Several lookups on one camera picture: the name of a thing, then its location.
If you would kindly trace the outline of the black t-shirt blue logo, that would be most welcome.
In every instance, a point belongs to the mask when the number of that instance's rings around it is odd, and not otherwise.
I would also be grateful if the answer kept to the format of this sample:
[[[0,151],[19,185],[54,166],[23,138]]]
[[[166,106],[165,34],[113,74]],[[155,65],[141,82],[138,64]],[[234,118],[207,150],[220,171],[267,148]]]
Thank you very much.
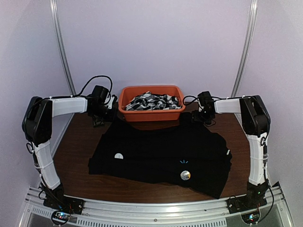
[[[121,153],[124,159],[114,158]],[[168,183],[220,198],[231,169],[226,140],[184,112],[177,126],[139,130],[115,118],[101,136],[88,167],[91,175],[110,175],[145,183]],[[180,173],[191,178],[183,181]]]

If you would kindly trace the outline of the round picture brooch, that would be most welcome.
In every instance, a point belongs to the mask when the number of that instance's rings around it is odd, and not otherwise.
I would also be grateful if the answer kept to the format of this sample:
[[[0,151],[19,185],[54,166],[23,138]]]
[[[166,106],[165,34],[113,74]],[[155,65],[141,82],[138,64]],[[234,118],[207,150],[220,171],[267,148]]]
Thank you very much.
[[[114,158],[116,159],[124,159],[124,156],[121,153],[116,153]]]

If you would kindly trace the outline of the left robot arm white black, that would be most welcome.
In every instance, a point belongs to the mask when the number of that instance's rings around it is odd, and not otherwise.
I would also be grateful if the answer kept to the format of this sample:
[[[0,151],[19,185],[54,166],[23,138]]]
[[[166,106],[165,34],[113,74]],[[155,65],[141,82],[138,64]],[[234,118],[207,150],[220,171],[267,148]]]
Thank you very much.
[[[103,86],[95,86],[87,96],[50,96],[42,98],[34,96],[30,99],[23,122],[22,130],[31,147],[35,167],[39,172],[41,183],[50,190],[49,201],[58,210],[68,206],[68,199],[56,192],[62,186],[55,170],[50,149],[53,133],[53,118],[68,114],[87,113],[95,127],[113,120],[114,104],[117,96],[110,94]]]

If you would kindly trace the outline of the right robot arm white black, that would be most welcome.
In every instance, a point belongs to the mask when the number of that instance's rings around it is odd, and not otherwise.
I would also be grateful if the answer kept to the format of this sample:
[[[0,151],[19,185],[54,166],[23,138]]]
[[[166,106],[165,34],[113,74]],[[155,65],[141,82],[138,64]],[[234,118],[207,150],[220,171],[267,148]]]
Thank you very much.
[[[243,197],[246,208],[254,208],[269,189],[267,178],[267,138],[271,119],[259,95],[218,98],[205,91],[197,95],[199,110],[194,119],[210,123],[216,114],[239,114],[241,126],[250,145],[250,175],[247,194]]]

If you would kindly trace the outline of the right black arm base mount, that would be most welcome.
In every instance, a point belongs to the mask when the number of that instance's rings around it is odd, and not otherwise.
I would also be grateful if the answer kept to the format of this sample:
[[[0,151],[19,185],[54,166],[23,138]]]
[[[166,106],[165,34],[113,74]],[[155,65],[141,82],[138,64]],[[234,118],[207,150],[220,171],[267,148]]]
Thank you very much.
[[[230,214],[244,212],[248,210],[255,210],[260,206],[267,205],[266,198],[260,198],[259,200],[249,200],[247,195],[243,196],[232,196],[227,201],[227,208]]]

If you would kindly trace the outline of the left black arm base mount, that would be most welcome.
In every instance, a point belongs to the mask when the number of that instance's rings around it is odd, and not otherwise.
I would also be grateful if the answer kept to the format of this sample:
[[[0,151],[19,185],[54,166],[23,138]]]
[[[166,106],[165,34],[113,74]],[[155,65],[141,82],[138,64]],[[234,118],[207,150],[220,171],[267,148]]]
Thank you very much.
[[[84,200],[73,197],[63,196],[58,199],[53,195],[46,195],[43,205],[54,210],[61,210],[70,214],[82,214]]]

